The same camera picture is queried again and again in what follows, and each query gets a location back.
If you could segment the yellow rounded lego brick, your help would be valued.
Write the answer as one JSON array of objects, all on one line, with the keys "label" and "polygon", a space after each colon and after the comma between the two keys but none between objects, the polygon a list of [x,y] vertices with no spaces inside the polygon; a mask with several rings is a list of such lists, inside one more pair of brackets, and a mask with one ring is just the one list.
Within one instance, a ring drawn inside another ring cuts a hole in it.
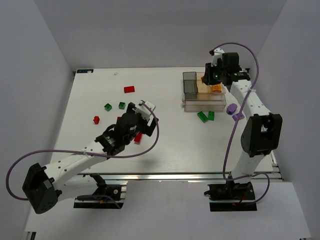
[{"label": "yellow rounded lego brick", "polygon": [[222,87],[220,84],[215,84],[211,86],[211,91],[213,93],[221,93],[222,92]]}]

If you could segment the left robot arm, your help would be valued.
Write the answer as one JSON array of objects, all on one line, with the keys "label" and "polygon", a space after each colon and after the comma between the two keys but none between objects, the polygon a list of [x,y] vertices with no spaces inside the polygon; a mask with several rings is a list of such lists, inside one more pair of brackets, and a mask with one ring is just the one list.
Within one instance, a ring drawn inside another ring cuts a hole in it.
[{"label": "left robot arm", "polygon": [[159,130],[156,106],[150,101],[129,103],[126,112],[79,153],[40,166],[32,165],[22,190],[36,214],[43,214],[58,202],[75,198],[80,201],[113,203],[117,208],[121,188],[107,185],[98,173],[84,174],[90,167],[110,158],[119,158],[138,134],[152,136]]}]

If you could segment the red long lego brick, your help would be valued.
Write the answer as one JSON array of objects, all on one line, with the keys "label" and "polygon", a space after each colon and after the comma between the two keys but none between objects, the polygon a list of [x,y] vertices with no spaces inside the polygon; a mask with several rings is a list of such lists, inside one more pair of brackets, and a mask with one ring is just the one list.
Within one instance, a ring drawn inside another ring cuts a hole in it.
[{"label": "red long lego brick", "polygon": [[139,132],[135,137],[134,137],[134,143],[135,144],[140,144],[142,140],[143,134]]}]

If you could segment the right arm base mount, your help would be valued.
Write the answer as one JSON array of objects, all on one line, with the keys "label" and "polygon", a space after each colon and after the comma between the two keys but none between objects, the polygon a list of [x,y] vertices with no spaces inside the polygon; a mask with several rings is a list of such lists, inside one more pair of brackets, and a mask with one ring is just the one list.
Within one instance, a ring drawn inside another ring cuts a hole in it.
[{"label": "right arm base mount", "polygon": [[209,198],[211,212],[255,212],[256,196],[251,182],[209,184],[204,195]]}]

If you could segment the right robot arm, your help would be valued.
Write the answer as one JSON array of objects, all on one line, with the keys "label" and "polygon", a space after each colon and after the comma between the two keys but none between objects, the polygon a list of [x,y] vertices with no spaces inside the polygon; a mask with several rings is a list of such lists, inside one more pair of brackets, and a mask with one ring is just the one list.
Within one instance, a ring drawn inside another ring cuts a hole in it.
[{"label": "right robot arm", "polygon": [[249,73],[239,64],[239,54],[211,50],[212,61],[206,63],[203,83],[223,84],[241,105],[239,113],[247,123],[240,137],[242,153],[231,171],[233,179],[243,180],[252,176],[262,159],[279,145],[283,118],[272,113],[254,91]]}]

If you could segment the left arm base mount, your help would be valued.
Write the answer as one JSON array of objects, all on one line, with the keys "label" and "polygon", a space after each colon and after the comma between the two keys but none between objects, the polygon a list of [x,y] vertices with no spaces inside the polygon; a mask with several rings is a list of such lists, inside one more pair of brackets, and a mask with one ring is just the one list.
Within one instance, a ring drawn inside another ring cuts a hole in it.
[{"label": "left arm base mount", "polygon": [[126,188],[121,184],[110,184],[97,173],[89,175],[95,181],[96,189],[88,196],[77,196],[75,209],[121,209],[126,197]]}]

